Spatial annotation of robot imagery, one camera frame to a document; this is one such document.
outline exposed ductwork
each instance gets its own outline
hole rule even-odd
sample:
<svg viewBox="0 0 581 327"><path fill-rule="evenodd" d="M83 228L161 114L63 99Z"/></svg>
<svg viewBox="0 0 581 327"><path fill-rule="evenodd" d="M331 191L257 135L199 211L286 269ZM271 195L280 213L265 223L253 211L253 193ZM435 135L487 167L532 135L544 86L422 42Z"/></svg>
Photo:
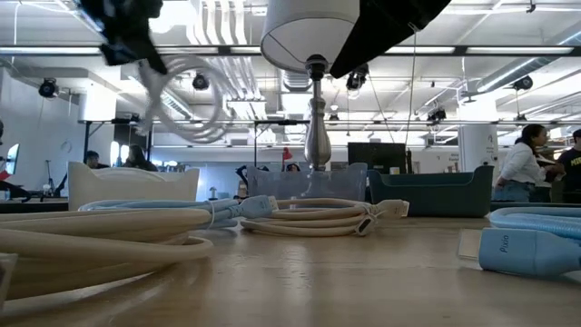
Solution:
<svg viewBox="0 0 581 327"><path fill-rule="evenodd" d="M569 27L563 33L550 39L547 42L547 45L581 45L581 22ZM559 57L517 59L479 81L469 82L467 85L468 90L466 92L458 93L458 99L493 92L555 62L558 59ZM456 93L454 92L444 92L440 96L425 103L424 106L436 101L444 103L452 99L454 96L456 96Z"/></svg>
<svg viewBox="0 0 581 327"><path fill-rule="evenodd" d="M291 92L307 92L312 81L307 74L283 71L282 84Z"/></svg>

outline wall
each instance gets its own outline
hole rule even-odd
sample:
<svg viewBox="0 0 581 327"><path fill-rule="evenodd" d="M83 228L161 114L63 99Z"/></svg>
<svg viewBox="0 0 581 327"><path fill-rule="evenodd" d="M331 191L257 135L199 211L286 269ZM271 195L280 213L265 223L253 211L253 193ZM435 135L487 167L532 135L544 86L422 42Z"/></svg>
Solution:
<svg viewBox="0 0 581 327"><path fill-rule="evenodd" d="M46 160L51 161L55 186L66 174L67 162L83 160L84 126L77 123L79 106L59 98L44 99L37 90L0 70L0 116L5 124L0 154L21 144L16 174L8 182L28 190L40 190L48 182ZM104 127L95 133L90 145L108 160L113 129Z"/></svg>

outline desk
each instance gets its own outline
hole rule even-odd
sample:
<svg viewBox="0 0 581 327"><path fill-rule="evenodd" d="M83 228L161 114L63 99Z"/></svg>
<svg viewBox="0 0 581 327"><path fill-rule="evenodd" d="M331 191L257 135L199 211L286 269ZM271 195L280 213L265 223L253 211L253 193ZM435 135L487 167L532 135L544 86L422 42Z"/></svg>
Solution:
<svg viewBox="0 0 581 327"><path fill-rule="evenodd" d="M0 325L581 326L580 284L460 267L458 228L484 225L408 219L326 239L203 232L216 244L209 260L10 302Z"/></svg>

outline blue hose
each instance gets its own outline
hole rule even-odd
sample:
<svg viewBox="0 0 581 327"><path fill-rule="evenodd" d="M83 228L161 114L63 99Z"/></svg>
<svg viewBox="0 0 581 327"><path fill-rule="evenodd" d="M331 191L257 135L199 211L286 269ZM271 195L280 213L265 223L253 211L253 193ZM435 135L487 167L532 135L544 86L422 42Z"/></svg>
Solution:
<svg viewBox="0 0 581 327"><path fill-rule="evenodd" d="M581 210L578 208L519 207L490 214L497 228L543 231L581 243Z"/></svg>
<svg viewBox="0 0 581 327"><path fill-rule="evenodd" d="M164 200L105 200L94 203L88 203L79 208L79 211L92 210L122 210L122 209L198 209L208 213L213 211L213 220L209 223L198 226L198 229L218 229L227 227L236 227L238 222L233 220L239 216L237 208L239 207L236 200L217 200L212 202L194 202L194 201L164 201Z"/></svg>

